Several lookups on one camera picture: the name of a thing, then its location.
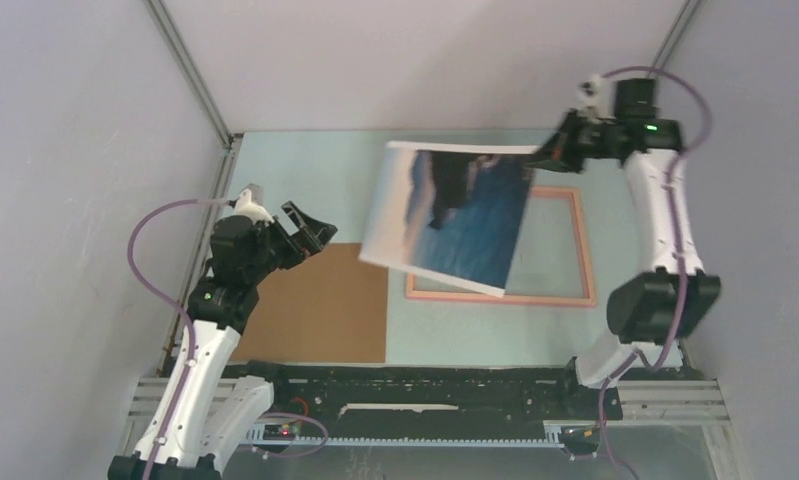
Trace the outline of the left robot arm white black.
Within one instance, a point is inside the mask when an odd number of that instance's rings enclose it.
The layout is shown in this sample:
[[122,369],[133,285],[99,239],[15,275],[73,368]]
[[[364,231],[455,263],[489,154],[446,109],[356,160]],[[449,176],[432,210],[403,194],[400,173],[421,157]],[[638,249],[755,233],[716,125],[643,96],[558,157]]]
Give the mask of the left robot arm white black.
[[185,305],[154,287],[134,261],[136,278],[169,303],[183,324],[183,344],[159,405],[129,455],[116,456],[110,479],[219,479],[251,425],[279,416],[291,403],[290,388],[276,379],[245,376],[217,410],[219,381],[258,303],[258,286],[276,270],[292,269],[320,253],[336,226],[282,206],[296,226],[289,233],[277,217],[250,200],[230,200],[231,214],[217,220],[209,238],[203,276]]

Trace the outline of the pink wooden picture frame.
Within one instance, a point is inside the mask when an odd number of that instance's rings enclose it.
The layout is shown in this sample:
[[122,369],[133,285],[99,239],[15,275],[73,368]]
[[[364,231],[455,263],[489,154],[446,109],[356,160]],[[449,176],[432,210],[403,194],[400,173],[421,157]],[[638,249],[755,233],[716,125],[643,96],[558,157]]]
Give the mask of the pink wooden picture frame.
[[405,298],[538,307],[597,305],[581,195],[575,187],[535,186],[524,212],[505,294],[494,297],[407,275]]

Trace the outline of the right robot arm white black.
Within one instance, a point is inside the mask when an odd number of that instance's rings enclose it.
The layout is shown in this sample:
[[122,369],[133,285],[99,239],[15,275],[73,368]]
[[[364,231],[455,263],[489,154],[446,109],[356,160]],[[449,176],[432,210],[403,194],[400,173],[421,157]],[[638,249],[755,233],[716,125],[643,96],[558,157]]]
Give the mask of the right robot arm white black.
[[602,96],[606,76],[578,88],[578,105],[530,156],[529,166],[581,173],[590,160],[615,160],[639,221],[642,255],[638,273],[617,287],[606,303],[606,332],[572,361],[574,380],[556,392],[560,411],[581,418],[597,403],[594,389],[612,387],[631,367],[652,371],[672,345],[688,337],[721,293],[721,280],[706,272],[689,220],[685,195],[689,145],[681,125],[659,115],[653,78],[614,83],[611,110]]

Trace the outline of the landscape photo print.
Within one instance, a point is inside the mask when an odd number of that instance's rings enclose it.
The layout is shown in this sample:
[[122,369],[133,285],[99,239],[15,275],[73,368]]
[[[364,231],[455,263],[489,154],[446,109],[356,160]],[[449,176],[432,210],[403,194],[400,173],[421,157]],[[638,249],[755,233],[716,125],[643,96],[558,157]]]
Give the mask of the landscape photo print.
[[360,260],[503,297],[534,186],[533,152],[388,142]]

